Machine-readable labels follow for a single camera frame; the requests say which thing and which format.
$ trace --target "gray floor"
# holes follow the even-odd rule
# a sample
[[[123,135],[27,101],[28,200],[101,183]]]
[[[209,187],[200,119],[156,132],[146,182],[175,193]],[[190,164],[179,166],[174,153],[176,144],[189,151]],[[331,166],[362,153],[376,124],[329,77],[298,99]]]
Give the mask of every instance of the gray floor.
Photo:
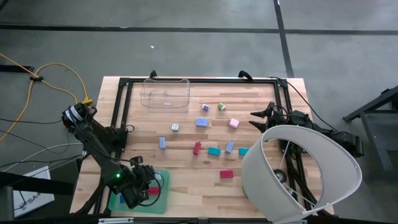
[[[287,29],[398,29],[395,0],[280,0]],[[277,28],[271,0],[136,0],[61,1],[13,0],[0,12],[0,22],[80,26]],[[358,122],[341,118],[386,88],[398,85],[398,36],[288,35],[290,58],[297,78],[304,78],[310,103],[330,124],[364,136]],[[36,68],[62,62],[79,72],[96,100],[105,75],[236,76],[246,70],[255,77],[286,77],[279,34],[198,34],[136,32],[49,32],[0,30],[0,52]],[[9,64],[0,58],[0,63]],[[63,68],[44,70],[45,79],[83,98],[81,85]],[[1,118],[15,119],[29,86],[24,74],[0,75]],[[73,104],[68,95],[38,83],[24,120],[56,121]],[[10,123],[0,122],[1,130]],[[18,124],[14,134],[43,146],[67,143],[58,124]],[[366,156],[358,159],[364,175],[379,172],[377,155],[364,138]],[[0,143],[0,165],[41,150],[12,136]],[[37,160],[70,157],[73,146],[56,155],[43,152]],[[26,173],[42,165],[21,164],[10,170]],[[398,222],[398,187],[390,182],[363,182],[357,192],[335,205],[346,218]]]

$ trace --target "wooden tabletop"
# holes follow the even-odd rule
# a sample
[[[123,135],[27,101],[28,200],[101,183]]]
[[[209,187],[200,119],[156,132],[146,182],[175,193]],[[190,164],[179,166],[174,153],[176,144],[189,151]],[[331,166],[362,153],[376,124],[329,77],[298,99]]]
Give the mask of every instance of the wooden tabletop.
[[[120,77],[104,77],[99,93],[95,119],[103,126],[111,123],[114,101]],[[304,81],[289,78],[288,81],[306,98]],[[269,84],[191,83],[190,103],[187,113],[153,113],[141,105],[141,83],[132,89],[127,124],[133,124],[135,131],[127,139],[124,159],[142,155],[145,164],[155,169],[170,171],[169,207],[164,214],[139,212],[112,212],[112,216],[134,217],[224,217],[264,218],[258,209],[244,196],[241,183],[241,161],[239,147],[251,147],[261,133],[248,121],[265,122],[251,116],[250,112],[266,109],[270,101],[275,102],[274,88]],[[289,88],[293,110],[310,114],[310,108],[303,99]],[[217,105],[223,103],[221,112]],[[200,105],[210,106],[208,112]],[[120,124],[122,112],[117,124]],[[197,128],[195,120],[208,118],[209,126]],[[228,127],[231,118],[239,121],[237,129]],[[179,124],[179,131],[173,133],[171,125]],[[159,137],[165,137],[167,149],[159,149]],[[229,140],[234,139],[233,151],[224,153]],[[198,156],[192,154],[197,141],[202,143]],[[209,156],[208,147],[221,149],[221,156]],[[279,168],[282,154],[276,142],[267,144],[265,154],[272,168]],[[320,173],[315,161],[303,155],[308,188],[317,198],[321,193]],[[221,170],[233,170],[233,179],[220,179]],[[83,161],[73,197],[71,212],[77,211],[89,199],[98,185],[100,168],[90,156]],[[105,208],[104,197],[101,211]]]

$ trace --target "white curved shade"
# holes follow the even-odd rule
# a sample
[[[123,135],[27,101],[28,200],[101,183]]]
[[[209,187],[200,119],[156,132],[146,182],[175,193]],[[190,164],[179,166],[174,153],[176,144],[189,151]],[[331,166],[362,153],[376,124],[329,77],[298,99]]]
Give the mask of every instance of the white curved shade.
[[[294,142],[318,164],[322,193],[313,210],[306,211],[275,177],[262,148],[271,139]],[[358,163],[339,144],[314,130],[292,125],[268,129],[244,156],[241,172],[246,196],[274,223],[297,221],[333,205],[355,192],[362,180]]]

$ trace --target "translucent green tray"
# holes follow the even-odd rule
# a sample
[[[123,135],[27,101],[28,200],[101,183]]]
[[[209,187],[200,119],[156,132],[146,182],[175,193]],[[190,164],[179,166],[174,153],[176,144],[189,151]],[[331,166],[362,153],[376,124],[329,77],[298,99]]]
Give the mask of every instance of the translucent green tray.
[[[123,211],[123,212],[147,212],[147,213],[156,213],[163,214],[167,210],[167,200],[169,198],[169,183],[170,183],[170,172],[167,170],[155,170],[158,173],[161,173],[164,177],[164,185],[161,190],[160,197],[158,201],[150,207],[137,206],[134,209],[130,209],[127,207],[126,203],[120,203],[121,194],[115,195],[111,194],[111,199],[109,200],[108,208],[112,211]],[[159,183],[162,185],[163,181],[159,174],[156,175]],[[152,181],[149,184],[149,187],[158,187],[156,181]],[[149,196],[149,200],[146,200],[142,204],[150,204],[157,198],[157,195]]]

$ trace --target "small cube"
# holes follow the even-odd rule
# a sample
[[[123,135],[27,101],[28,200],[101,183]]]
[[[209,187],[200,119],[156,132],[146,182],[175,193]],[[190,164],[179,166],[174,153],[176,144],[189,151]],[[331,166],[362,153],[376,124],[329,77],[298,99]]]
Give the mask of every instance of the small cube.
[[[198,118],[197,127],[205,128],[207,127],[207,118]]]
[[[220,156],[221,149],[218,149],[218,148],[215,148],[215,147],[209,147],[208,154],[209,155],[214,155],[214,156]]]
[[[220,171],[220,177],[221,178],[233,178],[234,177],[234,171],[233,170],[221,170]]]
[[[148,194],[149,196],[154,196],[154,195],[158,195],[160,192],[158,187],[149,187],[148,188]]]
[[[120,203],[124,203],[124,202],[126,202],[126,201],[124,200],[124,197],[123,197],[122,195],[120,195]]]
[[[208,111],[210,107],[209,107],[208,105],[202,105],[201,108],[202,108],[204,111]]]
[[[237,127],[238,127],[238,124],[239,124],[239,121],[236,120],[236,119],[231,119],[231,121],[229,122],[229,126],[230,126],[231,128],[237,128]]]
[[[194,155],[198,155],[199,154],[200,147],[201,147],[201,143],[200,142],[196,142],[195,143],[195,147],[193,148],[193,154]]]
[[[218,109],[219,109],[220,111],[224,111],[224,110],[225,110],[225,105],[222,104],[222,103],[219,103]]]
[[[172,130],[178,131],[178,124],[172,124]]]
[[[248,152],[249,148],[239,148],[239,155],[244,156]]]
[[[159,138],[159,147],[160,149],[166,149],[166,140],[164,139],[164,137]]]
[[[229,141],[229,143],[226,145],[225,153],[230,154],[233,147],[234,147],[234,142]]]

